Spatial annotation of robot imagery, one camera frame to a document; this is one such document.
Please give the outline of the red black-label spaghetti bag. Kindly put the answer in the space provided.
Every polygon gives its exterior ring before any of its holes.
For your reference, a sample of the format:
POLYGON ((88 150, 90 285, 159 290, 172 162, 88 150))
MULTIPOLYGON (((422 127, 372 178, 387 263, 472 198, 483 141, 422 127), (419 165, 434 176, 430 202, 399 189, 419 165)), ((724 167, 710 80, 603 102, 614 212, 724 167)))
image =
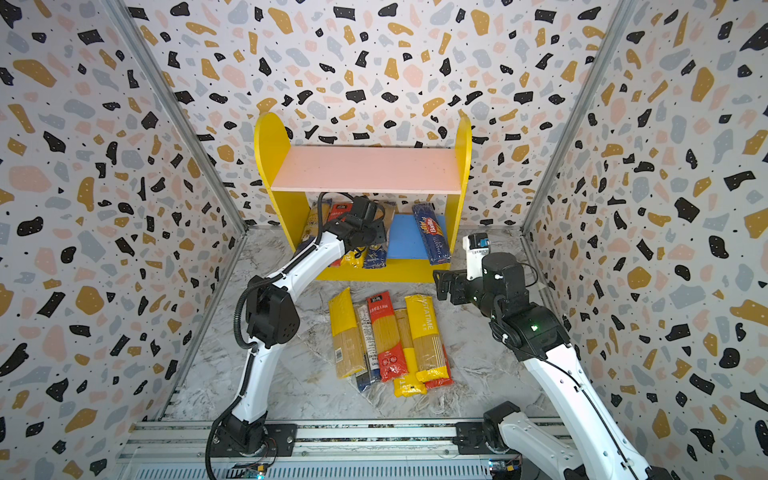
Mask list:
POLYGON ((344 214, 349 212, 352 209, 352 206, 353 204, 351 202, 334 203, 330 208, 330 213, 328 215, 328 218, 325 224, 328 225, 333 221, 339 219, 344 214))

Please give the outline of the blue starry pasta bag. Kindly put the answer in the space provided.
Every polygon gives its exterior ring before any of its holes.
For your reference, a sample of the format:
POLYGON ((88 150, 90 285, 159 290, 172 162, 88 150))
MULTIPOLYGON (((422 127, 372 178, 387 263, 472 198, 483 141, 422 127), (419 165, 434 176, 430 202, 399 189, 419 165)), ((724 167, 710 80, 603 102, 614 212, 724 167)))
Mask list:
POLYGON ((368 248, 363 262, 364 269, 381 269, 387 263, 390 229, 394 215, 397 213, 397 206, 394 202, 385 201, 383 207, 385 210, 383 215, 384 238, 381 243, 374 244, 368 248))

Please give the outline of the yellow Pastatime bag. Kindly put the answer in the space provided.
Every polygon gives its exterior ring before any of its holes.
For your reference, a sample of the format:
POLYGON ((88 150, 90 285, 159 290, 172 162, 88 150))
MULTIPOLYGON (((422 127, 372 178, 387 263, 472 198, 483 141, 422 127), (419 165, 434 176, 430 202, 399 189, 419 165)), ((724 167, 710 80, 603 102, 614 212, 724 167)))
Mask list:
POLYGON ((408 321, 418 363, 416 377, 422 383, 446 376, 445 355, 431 296, 405 297, 408 321))
POLYGON ((341 265, 350 268, 361 269, 364 267, 366 255, 366 247, 354 248, 342 257, 341 265))

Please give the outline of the dark blue Anko pasta bag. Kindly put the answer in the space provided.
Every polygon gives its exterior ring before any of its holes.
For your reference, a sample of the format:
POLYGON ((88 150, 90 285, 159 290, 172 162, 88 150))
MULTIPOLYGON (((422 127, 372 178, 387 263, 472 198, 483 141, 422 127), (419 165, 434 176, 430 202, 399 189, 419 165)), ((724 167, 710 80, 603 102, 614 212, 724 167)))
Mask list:
POLYGON ((308 244, 313 242, 318 236, 319 227, 324 224, 329 214, 330 206, 327 202, 323 202, 321 206, 314 205, 308 214, 304 228, 302 230, 301 239, 297 246, 296 252, 299 253, 308 244))

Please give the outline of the blue Barilla spaghetti pack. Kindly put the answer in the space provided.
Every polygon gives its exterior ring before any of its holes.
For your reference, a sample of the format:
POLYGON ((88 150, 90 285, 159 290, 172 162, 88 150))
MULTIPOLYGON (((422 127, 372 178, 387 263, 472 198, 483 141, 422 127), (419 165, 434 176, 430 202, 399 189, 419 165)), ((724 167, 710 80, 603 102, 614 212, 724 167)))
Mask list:
POLYGON ((412 214, 430 264, 449 263, 451 260, 450 247, 438 222, 434 207, 427 203, 416 203, 412 206, 412 214))

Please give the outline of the white label noodle bag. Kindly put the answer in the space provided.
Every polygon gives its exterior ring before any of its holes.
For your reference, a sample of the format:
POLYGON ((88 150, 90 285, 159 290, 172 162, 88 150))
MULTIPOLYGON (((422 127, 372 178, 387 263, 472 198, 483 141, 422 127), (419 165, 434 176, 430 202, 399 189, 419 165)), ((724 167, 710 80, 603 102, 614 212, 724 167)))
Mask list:
POLYGON ((381 381, 381 373, 372 322, 366 304, 361 303, 356 306, 356 316, 363 342, 363 354, 366 369, 363 372, 358 373, 355 376, 355 380, 358 390, 364 392, 371 385, 381 381))

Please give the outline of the yellow top spaghetti bag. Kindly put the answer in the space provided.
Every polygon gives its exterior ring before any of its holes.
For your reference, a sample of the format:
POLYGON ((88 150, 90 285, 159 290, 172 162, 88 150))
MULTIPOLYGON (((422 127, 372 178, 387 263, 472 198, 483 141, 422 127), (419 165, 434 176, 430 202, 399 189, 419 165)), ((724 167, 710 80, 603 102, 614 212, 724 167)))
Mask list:
POLYGON ((367 366, 350 288, 330 300, 329 313, 336 376, 339 379, 355 376, 367 366))

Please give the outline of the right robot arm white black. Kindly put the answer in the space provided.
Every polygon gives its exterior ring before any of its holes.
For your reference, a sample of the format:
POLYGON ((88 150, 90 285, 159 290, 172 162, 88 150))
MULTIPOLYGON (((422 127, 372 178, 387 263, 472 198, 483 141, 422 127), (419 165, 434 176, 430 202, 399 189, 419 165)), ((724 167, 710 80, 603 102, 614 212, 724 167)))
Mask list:
POLYGON ((668 479, 632 445, 592 387, 555 314, 531 301, 521 262, 506 252, 470 255, 464 270, 433 273, 437 297, 471 304, 495 340, 531 373, 572 441, 562 442, 506 402, 485 414, 486 441, 522 454, 551 479, 668 479))

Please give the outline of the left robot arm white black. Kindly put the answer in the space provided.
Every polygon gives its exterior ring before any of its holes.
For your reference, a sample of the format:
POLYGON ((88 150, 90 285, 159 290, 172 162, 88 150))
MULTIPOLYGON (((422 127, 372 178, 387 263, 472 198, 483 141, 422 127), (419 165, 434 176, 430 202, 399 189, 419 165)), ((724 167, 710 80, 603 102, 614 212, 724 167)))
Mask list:
POLYGON ((345 195, 351 209, 334 220, 316 204, 318 232, 291 260, 267 277, 255 276, 241 293, 233 314, 238 346, 247 351, 240 386, 232 403, 212 423, 205 460, 219 451, 236 456, 267 454, 276 443, 265 427, 270 386, 283 347, 296 335, 295 306, 304 290, 327 267, 354 251, 386 239, 384 206, 366 196, 345 195))

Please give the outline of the yellow shelf with coloured boards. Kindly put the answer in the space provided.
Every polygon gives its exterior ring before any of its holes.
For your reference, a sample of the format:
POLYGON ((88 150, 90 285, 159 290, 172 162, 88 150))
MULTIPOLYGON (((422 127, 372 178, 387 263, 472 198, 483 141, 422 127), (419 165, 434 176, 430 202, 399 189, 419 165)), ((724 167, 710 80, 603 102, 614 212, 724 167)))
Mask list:
POLYGON ((274 113, 261 116, 254 128, 255 162, 272 206, 296 259, 275 272, 280 284, 307 285, 314 280, 432 283, 436 271, 424 249, 400 252, 414 220, 397 215, 390 230, 387 265, 381 269, 336 266, 346 254, 344 241, 333 233, 320 237, 317 247, 299 246, 312 213, 310 193, 438 194, 446 196, 441 225, 449 245, 455 245, 466 197, 472 160, 472 126, 461 116, 455 145, 447 148, 293 146, 285 126, 274 113))

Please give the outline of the yellow end spaghetti bag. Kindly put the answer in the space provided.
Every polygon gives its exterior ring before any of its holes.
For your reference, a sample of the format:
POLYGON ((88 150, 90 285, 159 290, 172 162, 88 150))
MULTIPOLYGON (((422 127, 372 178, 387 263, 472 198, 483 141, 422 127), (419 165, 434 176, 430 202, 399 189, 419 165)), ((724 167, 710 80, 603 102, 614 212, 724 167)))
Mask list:
POLYGON ((395 311, 395 318, 398 322, 407 372, 394 380, 394 395, 397 398, 425 395, 427 393, 427 387, 416 377, 418 363, 414 351, 407 310, 397 309, 395 311))

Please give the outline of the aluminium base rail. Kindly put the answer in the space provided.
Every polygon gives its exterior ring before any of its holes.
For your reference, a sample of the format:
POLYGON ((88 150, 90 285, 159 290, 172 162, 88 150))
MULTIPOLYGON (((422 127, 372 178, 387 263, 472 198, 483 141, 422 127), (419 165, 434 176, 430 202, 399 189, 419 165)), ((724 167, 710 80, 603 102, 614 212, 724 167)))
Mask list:
POLYGON ((515 415, 512 440, 481 419, 282 420, 255 454, 207 441, 206 422, 142 422, 117 479, 588 478, 588 450, 557 417, 515 415))

